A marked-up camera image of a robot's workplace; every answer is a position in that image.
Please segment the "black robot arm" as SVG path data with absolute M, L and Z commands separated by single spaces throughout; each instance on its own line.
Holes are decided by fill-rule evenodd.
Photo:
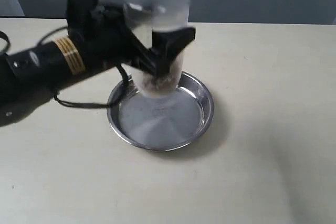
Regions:
M 9 55 L 1 51 L 1 126 L 17 123 L 61 90 L 111 68 L 122 77 L 121 91 L 108 103 L 60 100 L 76 109 L 108 109 L 125 96 L 128 65 L 168 92 L 173 69 L 195 39 L 188 26 L 189 0 L 67 0 L 67 35 Z

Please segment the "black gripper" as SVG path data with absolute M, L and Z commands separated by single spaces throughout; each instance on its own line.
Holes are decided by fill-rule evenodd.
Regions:
M 145 46 L 127 27 L 123 8 L 114 2 L 96 5 L 67 0 L 68 36 L 61 42 L 69 49 L 60 64 L 60 73 L 84 76 L 126 63 L 156 78 L 168 75 L 178 55 L 195 39 L 195 27 L 152 33 L 152 47 Z

